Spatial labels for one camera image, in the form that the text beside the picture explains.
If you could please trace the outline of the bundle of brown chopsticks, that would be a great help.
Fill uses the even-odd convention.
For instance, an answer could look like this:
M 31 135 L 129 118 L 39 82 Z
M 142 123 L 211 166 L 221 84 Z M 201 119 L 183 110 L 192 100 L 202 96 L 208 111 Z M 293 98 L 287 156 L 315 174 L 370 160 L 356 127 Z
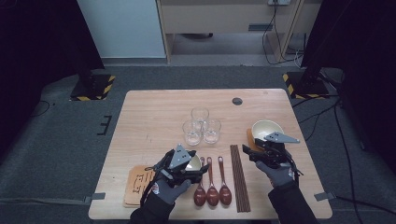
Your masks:
M 230 145 L 232 167 L 233 167 L 233 182 L 236 196 L 236 207 L 238 213 L 250 212 L 250 204 L 248 199 L 248 190 L 246 179 L 244 176 L 243 166 L 239 154 L 238 145 Z

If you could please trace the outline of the cream ceramic bowl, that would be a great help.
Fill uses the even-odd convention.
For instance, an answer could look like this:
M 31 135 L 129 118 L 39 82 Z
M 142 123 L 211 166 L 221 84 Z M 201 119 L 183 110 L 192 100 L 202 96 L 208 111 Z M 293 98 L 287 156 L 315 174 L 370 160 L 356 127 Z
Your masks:
M 186 166 L 187 171 L 199 171 L 202 167 L 200 157 L 195 155 Z
M 266 135 L 274 132 L 283 133 L 284 131 L 279 124 L 268 119 L 256 121 L 251 128 L 252 136 L 261 140 L 263 140 Z

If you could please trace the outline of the black curtain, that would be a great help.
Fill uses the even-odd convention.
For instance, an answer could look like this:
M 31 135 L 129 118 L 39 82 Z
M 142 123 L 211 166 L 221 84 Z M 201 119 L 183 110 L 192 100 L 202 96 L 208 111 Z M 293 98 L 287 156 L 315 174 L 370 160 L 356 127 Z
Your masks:
M 77 0 L 0 0 L 0 158 L 43 88 L 75 75 L 76 61 L 103 66 Z
M 364 147 L 396 175 L 396 0 L 322 0 L 303 66 L 344 72 L 341 95 Z

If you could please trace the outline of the black stand with striped base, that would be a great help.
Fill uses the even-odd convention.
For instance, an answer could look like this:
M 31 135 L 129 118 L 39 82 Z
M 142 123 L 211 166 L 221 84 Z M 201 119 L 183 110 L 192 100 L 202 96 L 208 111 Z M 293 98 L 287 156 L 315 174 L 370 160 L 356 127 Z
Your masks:
M 329 95 L 317 65 L 309 65 L 304 71 L 287 72 L 282 77 L 293 99 L 327 98 Z
M 78 82 L 70 94 L 71 101 L 91 101 L 106 99 L 115 76 L 95 75 L 83 61 L 73 62 L 78 74 Z

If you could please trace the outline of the beige wooden desk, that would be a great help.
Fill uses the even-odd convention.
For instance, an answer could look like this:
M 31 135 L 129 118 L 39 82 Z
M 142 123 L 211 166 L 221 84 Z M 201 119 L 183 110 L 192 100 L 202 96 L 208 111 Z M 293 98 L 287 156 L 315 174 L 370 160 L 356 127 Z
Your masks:
M 156 0 L 163 43 L 171 56 L 175 34 L 249 33 L 251 23 L 271 23 L 265 32 L 275 59 L 285 59 L 294 34 L 309 34 L 323 0 L 291 0 L 268 6 L 268 0 Z

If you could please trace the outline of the grey tape piece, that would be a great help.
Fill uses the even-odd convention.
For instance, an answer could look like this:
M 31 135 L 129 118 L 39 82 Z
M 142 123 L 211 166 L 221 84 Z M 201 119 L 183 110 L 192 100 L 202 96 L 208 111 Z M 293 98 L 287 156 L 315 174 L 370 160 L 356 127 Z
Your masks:
M 91 196 L 86 196 L 83 199 L 83 202 L 87 203 L 87 204 L 91 204 L 92 201 L 103 200 L 105 197 L 106 197 L 106 194 L 104 192 L 94 193 Z
M 315 194 L 315 199 L 318 202 L 324 201 L 324 200 L 332 200 L 332 199 L 335 199 L 335 198 L 336 198 L 336 196 L 332 192 L 321 192 L 321 193 Z

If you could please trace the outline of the reddish brown wooden spoon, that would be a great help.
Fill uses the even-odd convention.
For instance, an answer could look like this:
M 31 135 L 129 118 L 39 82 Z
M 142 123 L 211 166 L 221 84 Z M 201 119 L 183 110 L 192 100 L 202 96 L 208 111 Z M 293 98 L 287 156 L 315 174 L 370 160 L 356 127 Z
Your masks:
M 217 206 L 219 203 L 219 193 L 214 185 L 213 171 L 212 171 L 212 158 L 207 158 L 208 164 L 208 176 L 209 176 L 209 188 L 206 192 L 206 200 L 210 206 Z
M 221 177 L 221 187 L 219 190 L 219 199 L 222 204 L 230 205 L 232 202 L 232 193 L 231 193 L 230 189 L 228 188 L 226 181 L 225 181 L 224 161 L 221 156 L 218 157 L 218 162 L 219 162 L 219 171 L 220 171 L 220 177 Z
M 193 195 L 193 199 L 194 199 L 194 203 L 197 206 L 203 206 L 206 202 L 206 193 L 205 193 L 205 189 L 203 187 L 203 182 L 200 182 L 198 184 L 197 189 L 194 192 Z

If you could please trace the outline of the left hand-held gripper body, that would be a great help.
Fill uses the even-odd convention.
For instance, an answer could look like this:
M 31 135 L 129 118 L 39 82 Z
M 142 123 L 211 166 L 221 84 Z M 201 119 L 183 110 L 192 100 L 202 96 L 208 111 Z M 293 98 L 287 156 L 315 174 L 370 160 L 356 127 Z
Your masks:
M 191 158 L 187 150 L 178 144 L 176 148 L 169 150 L 163 158 L 154 166 L 154 181 L 164 179 L 169 185 L 180 185 L 189 179 L 192 184 L 200 181 L 191 181 L 191 171 L 186 166 Z

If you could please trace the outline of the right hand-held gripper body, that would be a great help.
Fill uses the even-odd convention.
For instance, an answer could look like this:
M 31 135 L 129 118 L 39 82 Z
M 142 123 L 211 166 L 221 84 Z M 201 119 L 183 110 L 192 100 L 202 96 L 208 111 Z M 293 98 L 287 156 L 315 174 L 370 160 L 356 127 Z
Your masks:
M 255 139 L 255 145 L 263 149 L 264 155 L 261 157 L 261 161 L 272 169 L 296 168 L 291 154 L 286 150 L 286 143 L 299 144 L 300 140 L 280 132 L 267 134 L 263 139 Z

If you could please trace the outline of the clear drinking glass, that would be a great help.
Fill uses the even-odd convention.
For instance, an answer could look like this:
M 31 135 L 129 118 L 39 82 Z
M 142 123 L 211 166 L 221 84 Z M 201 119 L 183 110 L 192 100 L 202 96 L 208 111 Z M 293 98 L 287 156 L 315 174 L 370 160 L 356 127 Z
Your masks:
M 198 123 L 204 123 L 209 117 L 209 110 L 205 107 L 195 107 L 191 110 L 191 118 Z
M 201 142 L 201 125 L 196 120 L 187 120 L 182 125 L 185 142 L 189 146 L 197 146 Z
M 218 119 L 208 119 L 204 122 L 204 141 L 215 144 L 219 141 L 221 123 Z

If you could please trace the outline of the person's left hand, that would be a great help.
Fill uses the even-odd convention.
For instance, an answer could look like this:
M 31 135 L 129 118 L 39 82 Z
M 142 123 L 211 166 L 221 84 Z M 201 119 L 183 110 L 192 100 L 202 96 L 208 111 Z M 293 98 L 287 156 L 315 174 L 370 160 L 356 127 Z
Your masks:
M 173 205 L 176 199 L 186 192 L 190 186 L 191 182 L 189 179 L 175 187 L 171 187 L 164 179 L 160 179 L 154 183 L 151 191 L 165 203 Z

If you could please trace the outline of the white cabinet panel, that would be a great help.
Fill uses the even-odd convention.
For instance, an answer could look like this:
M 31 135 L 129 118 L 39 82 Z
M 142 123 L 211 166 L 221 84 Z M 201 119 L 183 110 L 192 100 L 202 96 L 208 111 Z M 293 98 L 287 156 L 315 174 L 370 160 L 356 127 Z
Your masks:
M 78 0 L 99 55 L 164 58 L 156 0 Z

